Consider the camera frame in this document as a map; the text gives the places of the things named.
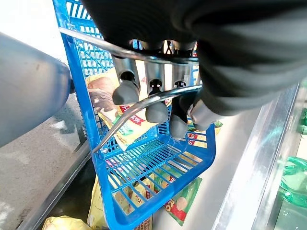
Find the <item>plastic basket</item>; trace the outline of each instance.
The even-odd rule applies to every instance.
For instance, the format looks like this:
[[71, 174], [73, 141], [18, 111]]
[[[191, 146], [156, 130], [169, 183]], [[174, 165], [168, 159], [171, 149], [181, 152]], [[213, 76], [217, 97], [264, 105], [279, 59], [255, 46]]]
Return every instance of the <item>plastic basket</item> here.
[[[102, 37], [87, 10], [78, 0], [53, 0], [53, 2], [60, 27], [98, 38]], [[90, 148], [94, 149], [108, 129], [93, 110], [84, 79], [89, 75], [112, 68], [112, 58], [109, 52], [81, 40], [65, 34], [62, 34], [62, 39]], [[103, 149], [107, 149], [108, 153], [104, 154], [102, 151], [92, 153], [92, 158], [98, 175], [108, 225], [114, 230], [130, 230], [157, 211], [189, 182], [211, 166], [215, 157], [214, 125], [211, 125], [206, 133], [188, 132], [184, 139], [173, 140], [169, 135], [167, 121], [152, 127], [130, 145], [125, 152], [119, 148], [114, 138], [103, 146]], [[189, 157], [186, 152], [199, 159], [195, 160], [195, 158]], [[180, 176], [172, 175], [168, 171], [169, 168], [175, 170]], [[157, 169], [168, 173], [172, 180], [168, 181], [162, 177], [157, 173]], [[150, 177], [152, 173], [155, 177], [160, 177], [168, 183], [168, 186], [162, 188], [155, 180], [152, 180]], [[111, 183], [114, 176], [121, 182], [120, 184], [116, 181]], [[153, 190], [149, 190], [152, 197], [148, 200], [143, 197], [144, 203], [137, 207], [123, 192], [123, 189], [129, 186], [135, 190], [133, 187], [135, 182], [142, 184], [142, 179], [145, 177], [159, 187], [160, 191], [156, 194]], [[118, 205], [114, 199], [116, 192], [122, 193], [130, 206], [133, 207], [134, 210], [131, 213], [126, 214]]]

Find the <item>gloved hand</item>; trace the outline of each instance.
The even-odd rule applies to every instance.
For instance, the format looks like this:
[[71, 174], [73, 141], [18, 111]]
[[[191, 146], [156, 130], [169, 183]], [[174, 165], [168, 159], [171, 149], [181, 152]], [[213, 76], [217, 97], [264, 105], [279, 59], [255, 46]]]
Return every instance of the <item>gloved hand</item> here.
[[138, 39], [154, 53], [155, 44], [174, 40], [182, 54], [197, 40], [203, 88], [173, 100], [175, 138], [187, 130], [186, 114], [206, 129], [220, 116], [269, 102], [307, 75], [305, 0], [83, 2], [104, 39], [116, 45], [129, 48]]

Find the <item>yellow snack bag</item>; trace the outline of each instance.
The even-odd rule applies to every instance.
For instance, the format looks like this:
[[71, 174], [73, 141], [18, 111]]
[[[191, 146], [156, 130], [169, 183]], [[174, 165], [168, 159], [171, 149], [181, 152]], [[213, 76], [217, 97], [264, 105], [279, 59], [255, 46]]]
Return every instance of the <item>yellow snack bag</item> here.
[[91, 228], [81, 219], [61, 216], [47, 218], [42, 230], [91, 230]]
[[[154, 174], [151, 174], [150, 178], [154, 180]], [[143, 184], [147, 186], [149, 189], [154, 191], [154, 183], [149, 180], [148, 178], [145, 178], [143, 181]], [[135, 186], [135, 190], [137, 190], [143, 197], [145, 197], [147, 200], [152, 197], [152, 194], [144, 188], [143, 185], [138, 184]], [[143, 204], [142, 198], [140, 198], [133, 190], [129, 192], [131, 201], [135, 204], [136, 207], [139, 207]], [[134, 230], [152, 230], [153, 228], [153, 216], [151, 215], [148, 219], [146, 219], [143, 223], [141, 223], [139, 226], [137, 226]]]
[[[116, 180], [118, 184], [120, 184], [120, 181], [116, 176], [113, 175], [113, 180]], [[128, 195], [128, 188], [124, 188], [124, 193]], [[121, 206], [123, 211], [128, 214], [129, 213], [129, 203], [125, 199], [125, 197], [121, 194], [121, 192], [115, 193], [115, 199], [118, 202], [118, 204]], [[103, 230], [108, 229], [108, 225], [105, 218], [105, 210], [104, 205], [101, 198], [101, 192], [99, 187], [98, 178], [96, 176], [94, 187], [92, 190], [92, 200], [91, 200], [91, 207], [90, 211], [88, 213], [87, 217], [87, 224], [94, 230]]]
[[[113, 176], [113, 180], [116, 180], [118, 184], [120, 184], [120, 181], [117, 179], [116, 176]], [[150, 188], [152, 191], [154, 190], [154, 184], [149, 180], [145, 179], [142, 181], [144, 185], [146, 185], [148, 188]], [[149, 193], [148, 190], [146, 190], [141, 184], [138, 184], [135, 186], [135, 189], [142, 194], [143, 197], [146, 199], [149, 199], [152, 195]], [[140, 197], [137, 196], [137, 194], [129, 187], [124, 188], [125, 194], [129, 196], [131, 201], [135, 203], [137, 207], [142, 205], [143, 201]], [[123, 211], [126, 214], [129, 214], [131, 211], [130, 204], [125, 199], [125, 197], [120, 193], [116, 192], [115, 199], [117, 203], [121, 206]], [[152, 223], [153, 223], [153, 216], [150, 216], [148, 219], [146, 219], [142, 224], [140, 224], [138, 227], [135, 228], [135, 230], [152, 230]], [[104, 212], [104, 206], [101, 199], [101, 193], [100, 193], [100, 187], [98, 178], [96, 176], [93, 191], [92, 191], [92, 200], [91, 200], [91, 207], [87, 218], [87, 224], [93, 229], [93, 230], [106, 230], [109, 229], [106, 218], [105, 218], [105, 212]]]
[[[143, 62], [137, 61], [137, 67], [140, 70], [139, 78], [141, 84], [139, 99], [142, 100], [148, 97], [145, 71], [142, 71], [144, 69]], [[113, 92], [119, 86], [115, 68], [105, 73], [89, 76], [85, 82], [94, 109], [98, 112], [99, 117], [105, 122], [107, 127], [111, 128], [131, 106], [131, 104], [119, 106], [113, 103]], [[118, 145], [125, 151], [130, 144], [154, 125], [154, 123], [146, 121], [145, 109], [143, 109], [132, 116], [114, 136]]]

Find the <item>gray finger cap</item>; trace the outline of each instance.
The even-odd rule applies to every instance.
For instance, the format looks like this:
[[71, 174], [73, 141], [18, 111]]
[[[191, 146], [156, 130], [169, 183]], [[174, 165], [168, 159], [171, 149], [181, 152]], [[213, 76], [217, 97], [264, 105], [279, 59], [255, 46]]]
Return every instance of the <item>gray finger cap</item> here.
[[194, 124], [194, 127], [198, 130], [198, 131], [206, 131], [209, 128], [210, 124], [206, 125], [204, 124], [202, 125], [198, 125], [198, 124]]
[[155, 103], [146, 108], [145, 115], [148, 122], [161, 124], [167, 120], [167, 107], [164, 103]]
[[114, 104], [130, 104], [139, 101], [140, 91], [132, 81], [124, 80], [112, 95]]
[[172, 114], [169, 121], [169, 132], [173, 138], [181, 139], [186, 136], [188, 124], [177, 115]]

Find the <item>green bottle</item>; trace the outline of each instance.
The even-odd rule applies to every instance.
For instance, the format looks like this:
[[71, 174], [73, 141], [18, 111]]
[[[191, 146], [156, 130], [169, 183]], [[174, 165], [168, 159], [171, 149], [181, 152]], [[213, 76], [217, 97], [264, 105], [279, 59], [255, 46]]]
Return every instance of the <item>green bottle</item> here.
[[304, 108], [302, 112], [298, 132], [303, 135], [307, 135], [307, 108]]
[[307, 207], [307, 161], [289, 157], [283, 171], [281, 187], [283, 197], [290, 203]]

